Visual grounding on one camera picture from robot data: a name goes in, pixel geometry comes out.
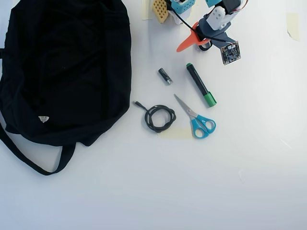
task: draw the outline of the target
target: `circuit board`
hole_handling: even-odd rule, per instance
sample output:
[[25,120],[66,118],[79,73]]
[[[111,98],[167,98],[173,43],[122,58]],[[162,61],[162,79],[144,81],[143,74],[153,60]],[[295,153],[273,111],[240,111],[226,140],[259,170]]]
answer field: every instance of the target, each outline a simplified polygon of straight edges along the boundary
[[228,65],[241,58],[239,42],[224,46],[221,48],[221,54],[224,65]]

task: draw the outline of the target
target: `teal block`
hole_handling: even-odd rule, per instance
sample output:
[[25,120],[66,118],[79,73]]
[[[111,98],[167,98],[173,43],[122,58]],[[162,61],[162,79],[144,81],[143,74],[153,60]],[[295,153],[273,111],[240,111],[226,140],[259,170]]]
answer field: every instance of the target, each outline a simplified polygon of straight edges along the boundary
[[172,8],[177,14],[182,14],[195,4],[195,0],[186,0],[185,2],[172,1]]
[[206,0],[206,3],[208,5],[208,7],[212,7],[220,2],[222,2],[223,0]]

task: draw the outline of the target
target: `small battery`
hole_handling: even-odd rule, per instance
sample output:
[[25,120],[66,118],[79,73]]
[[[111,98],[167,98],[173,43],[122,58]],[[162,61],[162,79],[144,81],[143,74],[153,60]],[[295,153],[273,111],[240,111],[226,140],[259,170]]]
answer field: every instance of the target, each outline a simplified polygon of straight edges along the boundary
[[173,84],[172,79],[168,76],[168,74],[164,71],[163,68],[159,69],[159,73],[169,85]]

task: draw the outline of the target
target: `marker cap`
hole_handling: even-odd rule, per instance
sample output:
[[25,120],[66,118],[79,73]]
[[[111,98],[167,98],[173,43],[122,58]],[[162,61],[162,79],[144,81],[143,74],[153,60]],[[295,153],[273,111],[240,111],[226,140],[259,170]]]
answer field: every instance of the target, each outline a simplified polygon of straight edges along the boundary
[[213,97],[213,95],[211,94],[211,92],[209,92],[207,95],[204,96],[206,102],[208,103],[209,107],[213,107],[217,104],[215,98]]

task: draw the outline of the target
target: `blue scissors handle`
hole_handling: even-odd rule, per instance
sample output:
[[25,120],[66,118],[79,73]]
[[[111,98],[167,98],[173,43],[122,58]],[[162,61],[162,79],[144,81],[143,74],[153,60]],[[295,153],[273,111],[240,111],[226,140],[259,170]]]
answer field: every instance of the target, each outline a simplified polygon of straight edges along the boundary
[[203,117],[201,115],[198,115],[196,119],[199,120],[203,126],[205,126],[205,128],[207,129],[207,132],[209,134],[211,134],[215,131],[215,128],[216,128],[215,121],[208,119],[206,117]]
[[[209,136],[209,133],[207,132],[207,130],[205,128],[203,128],[196,119],[192,119],[191,120],[192,122],[192,126],[193,126],[193,134],[194,134],[194,137],[197,138],[197,139],[205,139]],[[202,136],[198,136],[197,135],[197,131],[201,131],[202,133]]]

